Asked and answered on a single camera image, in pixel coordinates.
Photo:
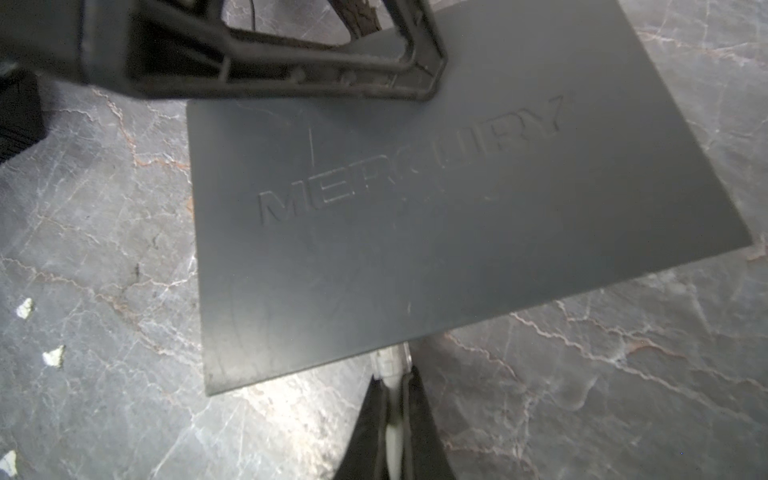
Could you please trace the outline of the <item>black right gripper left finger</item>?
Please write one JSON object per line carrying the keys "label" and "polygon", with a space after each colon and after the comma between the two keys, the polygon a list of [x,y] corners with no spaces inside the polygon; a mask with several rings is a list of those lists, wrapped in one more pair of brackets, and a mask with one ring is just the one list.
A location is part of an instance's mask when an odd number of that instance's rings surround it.
{"label": "black right gripper left finger", "polygon": [[372,377],[334,480],[381,480],[388,478],[385,433],[388,391]]}

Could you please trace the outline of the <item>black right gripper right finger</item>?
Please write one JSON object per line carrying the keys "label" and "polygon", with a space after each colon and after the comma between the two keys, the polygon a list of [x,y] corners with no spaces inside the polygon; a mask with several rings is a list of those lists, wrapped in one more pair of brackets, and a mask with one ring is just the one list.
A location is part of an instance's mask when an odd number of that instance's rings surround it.
{"label": "black right gripper right finger", "polygon": [[402,479],[456,478],[435,424],[426,390],[416,367],[403,380],[404,450]]}

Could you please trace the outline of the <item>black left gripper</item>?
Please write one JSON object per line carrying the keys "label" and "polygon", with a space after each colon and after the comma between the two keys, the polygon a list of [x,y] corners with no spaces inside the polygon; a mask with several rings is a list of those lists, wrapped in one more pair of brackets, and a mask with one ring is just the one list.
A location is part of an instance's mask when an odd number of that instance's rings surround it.
{"label": "black left gripper", "polygon": [[80,0],[1,0],[1,58],[81,81],[82,22]]}

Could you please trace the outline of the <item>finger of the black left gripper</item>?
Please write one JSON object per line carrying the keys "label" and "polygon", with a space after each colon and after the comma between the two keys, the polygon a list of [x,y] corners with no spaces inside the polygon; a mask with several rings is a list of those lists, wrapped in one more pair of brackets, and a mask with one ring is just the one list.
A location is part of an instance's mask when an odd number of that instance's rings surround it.
{"label": "finger of the black left gripper", "polygon": [[361,39],[381,30],[376,9],[366,0],[329,0],[352,40]]}
{"label": "finger of the black left gripper", "polygon": [[228,26],[221,1],[86,1],[86,83],[141,99],[434,96],[447,52],[425,1],[387,1],[397,57]]}

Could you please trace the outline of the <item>slim ribbed black switch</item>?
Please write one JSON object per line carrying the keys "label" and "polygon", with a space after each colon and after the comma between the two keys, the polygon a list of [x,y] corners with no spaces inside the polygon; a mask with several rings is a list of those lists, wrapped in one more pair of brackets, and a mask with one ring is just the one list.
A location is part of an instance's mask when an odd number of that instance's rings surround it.
{"label": "slim ribbed black switch", "polygon": [[1,79],[1,162],[35,145],[47,135],[37,76],[26,70]]}

